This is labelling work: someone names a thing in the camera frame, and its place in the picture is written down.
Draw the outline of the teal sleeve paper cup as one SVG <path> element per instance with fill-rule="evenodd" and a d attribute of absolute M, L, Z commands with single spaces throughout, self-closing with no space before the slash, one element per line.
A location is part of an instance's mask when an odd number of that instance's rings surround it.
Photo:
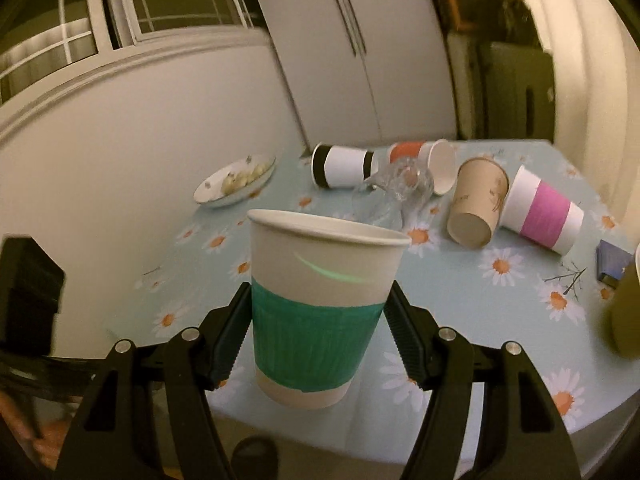
<path fill-rule="evenodd" d="M 408 235 L 301 212 L 252 209 L 256 379 L 289 408 L 340 402 L 378 325 Z"/>

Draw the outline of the pink sleeve paper cup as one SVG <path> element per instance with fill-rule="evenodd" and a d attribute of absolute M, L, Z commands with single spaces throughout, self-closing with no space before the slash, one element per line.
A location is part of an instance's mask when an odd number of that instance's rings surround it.
<path fill-rule="evenodd" d="M 584 218 L 582 208 L 521 165 L 506 194 L 500 226 L 565 256 L 575 245 Z"/>

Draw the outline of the brown kraft paper cup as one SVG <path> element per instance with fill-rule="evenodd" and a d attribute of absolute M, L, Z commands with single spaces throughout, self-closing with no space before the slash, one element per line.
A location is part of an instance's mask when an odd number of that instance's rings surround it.
<path fill-rule="evenodd" d="M 469 249 L 486 246 L 492 239 L 503 210 L 510 180 L 494 160 L 473 157 L 460 167 L 452 199 L 447 232 Z"/>

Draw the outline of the orange sleeve paper cup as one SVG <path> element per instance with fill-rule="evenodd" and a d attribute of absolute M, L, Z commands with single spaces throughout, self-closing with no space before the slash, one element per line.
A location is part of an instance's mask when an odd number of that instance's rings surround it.
<path fill-rule="evenodd" d="M 446 139 L 436 141 L 408 141 L 393 144 L 387 150 L 387 159 L 414 158 L 433 177 L 434 193 L 443 196 L 456 183 L 458 163 L 454 146 Z"/>

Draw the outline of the black white paper cup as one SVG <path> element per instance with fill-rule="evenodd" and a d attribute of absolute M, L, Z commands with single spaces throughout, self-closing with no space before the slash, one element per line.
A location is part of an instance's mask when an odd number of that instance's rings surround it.
<path fill-rule="evenodd" d="M 356 188 L 378 172 L 374 151 L 318 144 L 311 155 L 311 177 L 318 188 Z"/>

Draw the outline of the small dark blue box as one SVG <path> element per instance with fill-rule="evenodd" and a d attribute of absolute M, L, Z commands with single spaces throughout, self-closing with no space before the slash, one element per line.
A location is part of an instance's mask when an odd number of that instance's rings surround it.
<path fill-rule="evenodd" d="M 625 270 L 634 257 L 623 248 L 606 240 L 600 240 L 597 249 L 597 279 L 612 288 L 616 288 L 623 278 Z"/>

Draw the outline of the white floral bowl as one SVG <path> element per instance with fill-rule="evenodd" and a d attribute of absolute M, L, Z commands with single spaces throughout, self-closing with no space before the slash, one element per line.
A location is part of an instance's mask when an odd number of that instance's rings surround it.
<path fill-rule="evenodd" d="M 194 202 L 214 209 L 247 200 L 269 182 L 276 167 L 274 155 L 247 155 L 202 181 L 193 193 Z"/>

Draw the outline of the clear glass tumbler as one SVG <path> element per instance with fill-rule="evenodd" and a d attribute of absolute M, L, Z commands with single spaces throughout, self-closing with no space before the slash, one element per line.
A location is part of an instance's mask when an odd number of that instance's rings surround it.
<path fill-rule="evenodd" d="M 356 186 L 352 218 L 401 231 L 420 216 L 433 194 L 431 171 L 416 158 L 401 157 Z"/>

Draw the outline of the dark green suitcase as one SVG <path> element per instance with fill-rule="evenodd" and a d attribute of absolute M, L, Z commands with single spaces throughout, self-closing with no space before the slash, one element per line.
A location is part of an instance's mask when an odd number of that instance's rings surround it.
<path fill-rule="evenodd" d="M 554 139 L 552 56 L 539 48 L 483 42 L 477 47 L 487 139 Z"/>

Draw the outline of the cream curtain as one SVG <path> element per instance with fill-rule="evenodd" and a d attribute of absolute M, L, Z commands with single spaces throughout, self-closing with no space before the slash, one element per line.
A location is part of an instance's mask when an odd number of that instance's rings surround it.
<path fill-rule="evenodd" d="M 639 238 L 639 48 L 611 0 L 524 0 L 555 76 L 554 144 Z"/>

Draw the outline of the white wardrobe cabinet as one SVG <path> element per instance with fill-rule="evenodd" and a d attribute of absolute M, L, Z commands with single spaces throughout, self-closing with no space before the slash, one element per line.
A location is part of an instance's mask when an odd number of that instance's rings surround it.
<path fill-rule="evenodd" d="M 452 140 L 432 0 L 258 0 L 309 146 Z"/>

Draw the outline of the window with white frame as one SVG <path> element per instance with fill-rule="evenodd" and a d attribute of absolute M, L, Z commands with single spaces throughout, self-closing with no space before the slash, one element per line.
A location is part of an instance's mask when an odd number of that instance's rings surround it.
<path fill-rule="evenodd" d="M 1 99 L 100 52 L 265 24 L 257 0 L 1 0 Z"/>

